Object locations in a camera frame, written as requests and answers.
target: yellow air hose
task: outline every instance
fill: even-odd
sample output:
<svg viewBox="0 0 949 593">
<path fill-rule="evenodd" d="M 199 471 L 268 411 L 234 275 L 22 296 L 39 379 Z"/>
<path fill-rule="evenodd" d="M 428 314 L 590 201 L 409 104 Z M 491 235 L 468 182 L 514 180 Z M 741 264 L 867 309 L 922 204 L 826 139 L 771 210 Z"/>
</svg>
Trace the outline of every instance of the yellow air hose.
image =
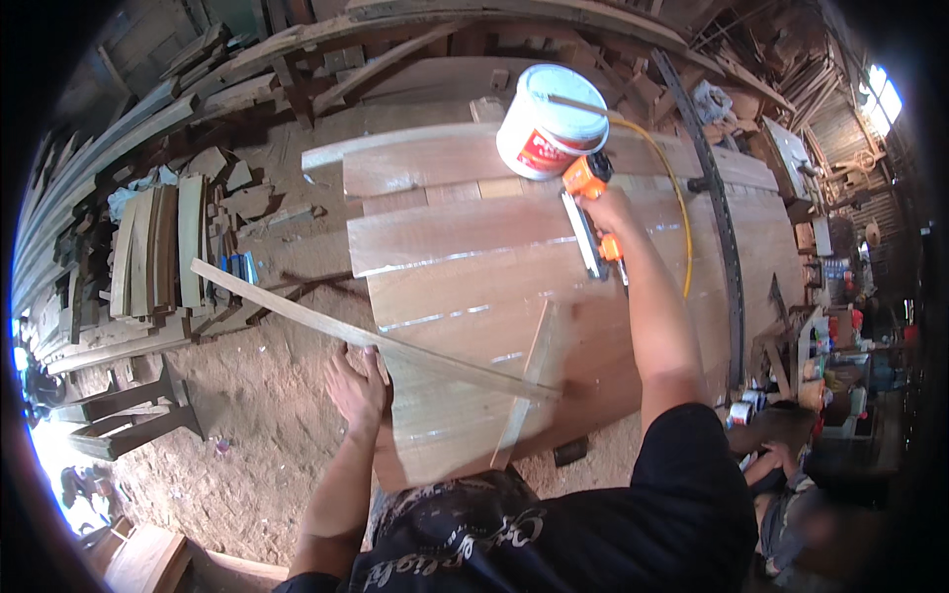
<svg viewBox="0 0 949 593">
<path fill-rule="evenodd" d="M 688 263 L 685 267 L 685 285 L 682 287 L 682 298 L 688 300 L 689 298 L 689 288 L 692 286 L 692 227 L 689 225 L 689 213 L 685 211 L 685 199 L 682 197 L 682 190 L 679 188 L 679 183 L 676 181 L 676 174 L 672 170 L 672 165 L 669 164 L 669 159 L 666 158 L 665 152 L 662 150 L 662 147 L 649 136 L 649 133 L 643 130 L 640 126 L 636 125 L 632 121 L 621 120 L 612 116 L 608 116 L 610 123 L 615 123 L 616 125 L 621 125 L 627 127 L 640 136 L 646 139 L 647 142 L 652 144 L 652 147 L 656 149 L 656 153 L 659 154 L 659 158 L 662 161 L 662 166 L 665 167 L 666 174 L 669 175 L 669 180 L 672 181 L 672 188 L 676 190 L 676 198 L 679 199 L 679 207 L 682 209 L 682 223 L 685 226 L 685 256 L 688 260 Z"/>
</svg>

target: nail gun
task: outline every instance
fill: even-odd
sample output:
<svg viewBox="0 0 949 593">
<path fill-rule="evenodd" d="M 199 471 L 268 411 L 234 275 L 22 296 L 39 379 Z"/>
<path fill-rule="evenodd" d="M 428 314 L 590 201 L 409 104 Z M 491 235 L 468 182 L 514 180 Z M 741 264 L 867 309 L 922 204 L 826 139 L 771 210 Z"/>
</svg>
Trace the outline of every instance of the nail gun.
<svg viewBox="0 0 949 593">
<path fill-rule="evenodd" d="M 563 174 L 564 191 L 560 198 L 567 208 L 570 226 L 577 236 L 580 254 L 590 278 L 606 281 L 610 262 L 616 262 L 623 286 L 628 289 L 629 277 L 623 263 L 623 248 L 612 232 L 603 233 L 599 241 L 590 229 L 589 216 L 579 206 L 575 198 L 582 195 L 595 200 L 606 191 L 606 184 L 613 177 L 613 165 L 603 151 L 577 158 Z"/>
</svg>

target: dirt floor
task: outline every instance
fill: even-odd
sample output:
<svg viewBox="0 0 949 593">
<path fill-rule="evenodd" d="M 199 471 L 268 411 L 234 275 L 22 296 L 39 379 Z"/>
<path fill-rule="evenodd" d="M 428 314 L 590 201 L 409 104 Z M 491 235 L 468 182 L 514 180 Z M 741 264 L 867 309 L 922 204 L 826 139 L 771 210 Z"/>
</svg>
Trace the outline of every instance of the dirt floor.
<svg viewBox="0 0 949 593">
<path fill-rule="evenodd" d="M 312 132 L 295 120 L 281 123 L 265 138 L 239 140 L 255 144 L 233 151 L 263 168 L 276 193 L 285 194 L 281 207 L 324 206 L 326 216 L 309 230 L 333 232 L 352 215 L 342 200 L 342 167 L 318 170 L 311 184 L 300 171 L 303 150 L 366 132 L 467 120 L 466 102 L 356 107 L 321 120 Z M 374 325 L 362 280 L 317 287 L 300 303 L 350 324 Z M 168 352 L 172 379 L 186 381 L 205 438 L 177 429 L 105 464 L 132 498 L 125 513 L 134 523 L 179 531 L 211 550 L 288 566 L 304 507 L 343 438 L 344 421 L 326 395 L 321 370 L 335 343 L 271 314 L 257 327 Z M 140 382 L 156 379 L 160 369 L 159 356 L 145 359 Z M 128 386 L 119 361 L 79 371 L 70 398 L 101 391 L 109 367 L 120 386 Z M 224 454 L 215 447 L 220 438 L 230 443 Z M 514 465 L 543 498 L 616 487 L 628 484 L 640 443 L 636 414 L 591 435 L 587 457 L 570 466 L 556 469 L 551 453 Z"/>
</svg>

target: white bucket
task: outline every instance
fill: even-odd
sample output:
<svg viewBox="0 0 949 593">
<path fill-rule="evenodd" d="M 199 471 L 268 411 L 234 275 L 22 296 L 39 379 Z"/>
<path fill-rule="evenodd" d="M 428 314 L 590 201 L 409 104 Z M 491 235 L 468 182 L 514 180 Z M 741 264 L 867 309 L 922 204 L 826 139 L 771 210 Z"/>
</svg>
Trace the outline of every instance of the white bucket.
<svg viewBox="0 0 949 593">
<path fill-rule="evenodd" d="M 752 421 L 752 417 L 754 417 L 754 404 L 748 401 L 736 401 L 729 408 L 725 421 L 729 426 L 736 424 L 745 426 Z"/>
<path fill-rule="evenodd" d="M 537 181 L 562 174 L 577 157 L 603 148 L 606 116 L 548 101 L 558 95 L 606 109 L 603 95 L 569 68 L 538 64 L 517 79 L 517 94 L 497 131 L 497 153 L 520 176 Z"/>
</svg>

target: red bucket label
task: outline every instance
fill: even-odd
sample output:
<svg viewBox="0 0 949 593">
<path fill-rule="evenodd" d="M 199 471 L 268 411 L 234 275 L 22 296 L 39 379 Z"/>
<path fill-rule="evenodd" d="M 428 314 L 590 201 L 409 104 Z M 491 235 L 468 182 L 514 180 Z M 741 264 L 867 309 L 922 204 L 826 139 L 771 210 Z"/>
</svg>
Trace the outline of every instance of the red bucket label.
<svg viewBox="0 0 949 593">
<path fill-rule="evenodd" d="M 573 158 L 547 141 L 540 132 L 533 130 L 524 143 L 517 160 L 521 164 L 531 167 L 534 171 L 558 170 L 564 163 Z"/>
</svg>

